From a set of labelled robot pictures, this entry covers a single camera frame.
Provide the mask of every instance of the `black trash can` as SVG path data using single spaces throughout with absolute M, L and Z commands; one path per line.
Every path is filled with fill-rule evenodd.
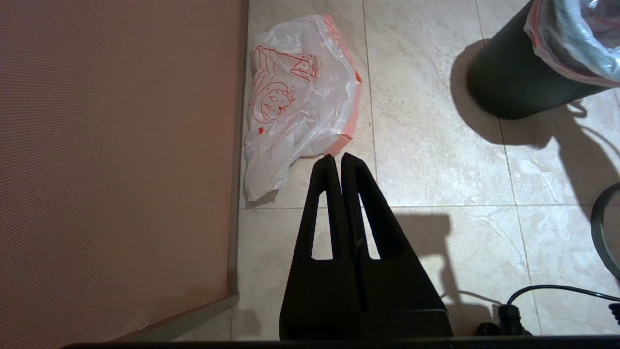
M 534 54 L 523 31 L 531 7 L 532 1 L 486 43 L 467 72 L 476 102 L 503 119 L 521 119 L 609 89 L 565 78 Z

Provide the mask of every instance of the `red cartoon drawing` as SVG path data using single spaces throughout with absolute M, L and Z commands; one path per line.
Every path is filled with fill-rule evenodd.
M 320 69 L 320 62 L 314 55 L 296 56 L 262 45 L 254 50 L 254 63 L 256 73 L 249 104 L 252 117 L 261 124 L 274 123 L 295 101 L 295 86 L 289 87 L 279 81 L 279 77 L 291 73 L 313 83 Z M 263 131 L 263 127 L 258 130 L 259 134 Z

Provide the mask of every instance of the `plastic bag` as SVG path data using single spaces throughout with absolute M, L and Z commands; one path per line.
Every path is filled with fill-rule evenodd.
M 336 154 L 352 139 L 361 78 L 327 15 L 256 35 L 251 54 L 245 187 L 256 201 L 286 184 L 300 156 Z
M 556 72 L 620 86 L 620 1 L 534 0 L 523 29 L 535 54 Z

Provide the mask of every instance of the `wall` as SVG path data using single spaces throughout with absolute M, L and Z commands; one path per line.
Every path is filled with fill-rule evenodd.
M 244 11 L 0 2 L 0 347 L 111 340 L 230 294 Z

